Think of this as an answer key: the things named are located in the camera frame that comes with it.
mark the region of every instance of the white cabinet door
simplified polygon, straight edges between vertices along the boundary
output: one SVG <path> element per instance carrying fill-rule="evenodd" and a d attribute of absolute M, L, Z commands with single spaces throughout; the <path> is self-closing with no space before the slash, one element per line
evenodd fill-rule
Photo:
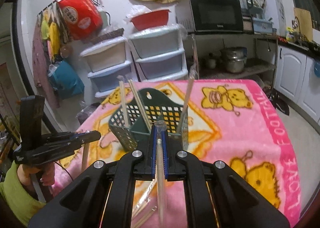
<path fill-rule="evenodd" d="M 298 102 L 307 56 L 290 48 L 279 46 L 275 89 Z"/>
<path fill-rule="evenodd" d="M 298 105 L 316 122 L 320 118 L 320 78 L 314 73 L 314 60 L 307 57 L 306 71 L 304 74 Z"/>

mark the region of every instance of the hand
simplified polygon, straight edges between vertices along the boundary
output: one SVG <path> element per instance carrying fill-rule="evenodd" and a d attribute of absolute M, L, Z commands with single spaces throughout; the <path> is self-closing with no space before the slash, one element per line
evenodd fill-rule
<path fill-rule="evenodd" d="M 24 186 L 27 192 L 33 193 L 35 189 L 33 188 L 32 181 L 30 178 L 31 174 L 36 174 L 39 171 L 43 171 L 43 175 L 40 181 L 44 186 L 51 186 L 54 184 L 54 162 L 46 164 L 42 169 L 36 167 L 29 167 L 27 165 L 20 165 L 17 170 L 17 175 L 20 183 Z"/>

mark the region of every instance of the green plastic basket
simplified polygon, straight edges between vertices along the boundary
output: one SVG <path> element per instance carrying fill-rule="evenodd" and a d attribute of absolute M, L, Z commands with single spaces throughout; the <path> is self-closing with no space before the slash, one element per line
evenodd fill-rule
<path fill-rule="evenodd" d="M 153 89 L 145 88 L 138 91 L 140 99 L 145 107 L 150 123 L 164 120 L 167 124 L 169 136 L 181 142 L 184 150 L 188 149 L 188 113 L 182 121 L 181 133 L 177 133 L 183 105 L 173 102 L 164 93 Z M 125 151 L 137 149 L 141 139 L 148 139 L 150 134 L 148 128 L 140 115 L 137 102 L 133 99 L 127 104 L 127 112 L 131 126 L 124 125 L 122 107 L 120 106 L 109 120 L 109 128 L 118 138 Z"/>

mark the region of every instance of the blender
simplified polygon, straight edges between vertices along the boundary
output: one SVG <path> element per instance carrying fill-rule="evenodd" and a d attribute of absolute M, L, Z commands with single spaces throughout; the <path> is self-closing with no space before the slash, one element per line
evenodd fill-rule
<path fill-rule="evenodd" d="M 252 0 L 239 0 L 241 5 L 242 16 L 250 16 L 249 9 L 253 7 Z"/>

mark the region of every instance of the microwave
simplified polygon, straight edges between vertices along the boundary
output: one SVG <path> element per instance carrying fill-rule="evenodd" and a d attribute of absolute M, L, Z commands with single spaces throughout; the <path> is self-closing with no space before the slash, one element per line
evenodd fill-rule
<path fill-rule="evenodd" d="M 239 0 L 181 0 L 175 6 L 176 22 L 188 33 L 243 33 Z"/>

